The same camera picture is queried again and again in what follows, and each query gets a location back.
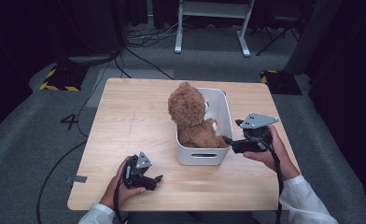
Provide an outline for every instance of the stuffed animal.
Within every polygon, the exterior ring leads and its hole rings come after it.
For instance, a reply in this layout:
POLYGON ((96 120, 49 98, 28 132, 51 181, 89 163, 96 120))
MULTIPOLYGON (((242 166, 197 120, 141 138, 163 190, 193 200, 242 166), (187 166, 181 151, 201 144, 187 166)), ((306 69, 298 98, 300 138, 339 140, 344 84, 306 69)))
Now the stuffed animal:
POLYGON ((168 99, 168 112, 177 127, 177 138, 184 147, 225 148, 228 145, 216 135, 215 119, 204 119, 203 95, 189 82, 182 82, 168 99))

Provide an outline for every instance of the white plastic bin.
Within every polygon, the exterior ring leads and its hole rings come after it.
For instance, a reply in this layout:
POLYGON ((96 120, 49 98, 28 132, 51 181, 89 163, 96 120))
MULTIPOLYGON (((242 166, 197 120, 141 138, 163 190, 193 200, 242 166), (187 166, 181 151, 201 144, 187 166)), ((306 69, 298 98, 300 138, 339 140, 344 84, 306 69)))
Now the white plastic bin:
MULTIPOLYGON (((230 109, 224 91, 218 89, 197 88, 204 96, 209 108, 204 119, 218 121, 217 135, 224 135, 232 139, 232 122, 230 109)), ((177 160, 183 165, 220 165, 229 149, 226 148, 192 148, 180 145, 177 138, 177 160)))

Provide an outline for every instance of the brown teddy bear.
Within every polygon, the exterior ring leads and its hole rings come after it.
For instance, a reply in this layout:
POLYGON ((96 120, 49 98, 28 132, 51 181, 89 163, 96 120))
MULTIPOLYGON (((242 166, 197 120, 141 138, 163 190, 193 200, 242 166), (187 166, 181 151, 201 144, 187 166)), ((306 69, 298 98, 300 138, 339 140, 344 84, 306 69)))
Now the brown teddy bear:
POLYGON ((204 96, 189 82, 182 82, 168 99, 168 111, 177 126, 177 138, 184 147, 225 148, 222 136, 216 135, 215 119, 204 120, 204 96))

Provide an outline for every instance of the white sleeve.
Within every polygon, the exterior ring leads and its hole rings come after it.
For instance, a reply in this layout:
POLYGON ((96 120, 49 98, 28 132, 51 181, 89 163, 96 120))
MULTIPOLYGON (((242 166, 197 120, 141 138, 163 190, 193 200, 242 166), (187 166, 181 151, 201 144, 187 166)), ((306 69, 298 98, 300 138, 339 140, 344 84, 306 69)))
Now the white sleeve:
POLYGON ((338 223, 302 175, 284 181, 279 201, 289 210, 291 224, 338 223))
POLYGON ((95 203, 78 224, 111 224, 115 213, 109 207, 95 203))

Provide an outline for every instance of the human hand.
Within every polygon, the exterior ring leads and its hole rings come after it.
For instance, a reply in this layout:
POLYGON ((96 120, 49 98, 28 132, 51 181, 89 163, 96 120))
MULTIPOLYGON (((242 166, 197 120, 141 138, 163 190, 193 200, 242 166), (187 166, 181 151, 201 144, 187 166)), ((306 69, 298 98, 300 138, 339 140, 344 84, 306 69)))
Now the human hand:
MULTIPOLYGON (((119 182, 119 178, 121 176, 122 171, 124 170, 125 163, 127 162, 128 157, 122 162, 117 171, 116 175, 110 180, 110 183, 107 186, 104 196, 102 197, 99 203, 106 205, 107 207, 114 210, 114 190, 116 189, 117 183, 119 182)), ((128 189, 124 184, 120 185, 119 189, 119 206, 122 206, 129 198, 144 193, 146 191, 145 188, 133 188, 128 189)))
MULTIPOLYGON (((282 178, 284 180, 291 179, 300 174, 297 168, 294 166, 293 162, 291 162, 288 152, 286 151, 285 145, 283 144, 281 138, 279 137, 278 132, 274 125, 268 125, 268 129, 270 130, 271 136, 273 137, 273 148, 275 154, 278 156, 280 160, 280 167, 282 172, 282 178)), ((270 150, 266 150, 265 152, 251 152, 247 151, 244 153, 244 157, 251 159, 253 161, 261 161, 268 168, 272 170, 275 169, 274 158, 271 155, 270 150)))

